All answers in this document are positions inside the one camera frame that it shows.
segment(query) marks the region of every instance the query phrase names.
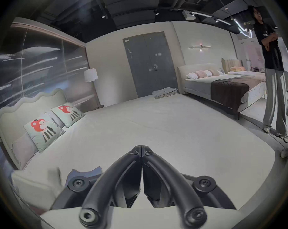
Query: gray wide-leg pants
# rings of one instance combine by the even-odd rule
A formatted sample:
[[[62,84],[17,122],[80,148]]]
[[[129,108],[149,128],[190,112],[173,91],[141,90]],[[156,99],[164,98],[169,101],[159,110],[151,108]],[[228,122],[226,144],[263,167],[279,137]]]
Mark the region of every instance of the gray wide-leg pants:
[[[265,69],[267,83],[267,104],[264,115],[263,127],[270,127],[272,124],[276,97],[278,99],[278,112],[276,118],[276,131],[281,135],[287,134],[287,99],[286,99],[286,82],[283,71],[274,69]]]

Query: black t-shirt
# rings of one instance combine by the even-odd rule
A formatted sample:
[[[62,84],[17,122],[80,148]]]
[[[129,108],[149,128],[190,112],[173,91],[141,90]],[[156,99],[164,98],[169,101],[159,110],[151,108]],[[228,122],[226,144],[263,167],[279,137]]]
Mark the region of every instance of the black t-shirt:
[[[283,61],[281,59],[281,52],[279,50],[277,40],[269,42],[269,51],[266,50],[264,44],[261,42],[264,38],[270,36],[271,33],[275,32],[274,29],[267,23],[255,23],[253,27],[258,43],[263,48],[265,68],[274,69],[277,71],[284,71]]]

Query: glass panel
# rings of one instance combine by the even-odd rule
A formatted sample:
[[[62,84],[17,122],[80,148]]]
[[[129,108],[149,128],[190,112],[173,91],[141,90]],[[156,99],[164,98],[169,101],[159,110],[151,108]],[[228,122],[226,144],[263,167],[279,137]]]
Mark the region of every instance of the glass panel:
[[[25,97],[68,87],[62,39],[28,30],[24,41],[22,85]]]
[[[64,41],[64,58],[69,82],[66,96],[79,103],[96,96],[93,82],[85,82],[84,71],[89,69],[85,48]]]
[[[14,105],[21,97],[20,77],[22,45],[27,29],[9,29],[0,49],[0,109]],[[0,147],[0,163],[4,165],[5,156]]]

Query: folded linen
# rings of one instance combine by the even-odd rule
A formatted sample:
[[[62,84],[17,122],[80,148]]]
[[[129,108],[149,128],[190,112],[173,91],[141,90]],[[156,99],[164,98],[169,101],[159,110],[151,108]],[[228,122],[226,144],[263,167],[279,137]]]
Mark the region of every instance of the folded linen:
[[[155,99],[168,97],[174,94],[177,94],[177,88],[166,87],[158,91],[153,91],[153,96],[155,97]]]

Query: brown bed runner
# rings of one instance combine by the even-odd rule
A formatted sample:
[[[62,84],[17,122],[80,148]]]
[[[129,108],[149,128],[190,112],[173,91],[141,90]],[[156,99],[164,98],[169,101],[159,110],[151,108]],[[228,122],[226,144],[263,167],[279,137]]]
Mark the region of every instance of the brown bed runner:
[[[211,99],[237,112],[243,95],[263,81],[261,78],[251,76],[213,81]]]

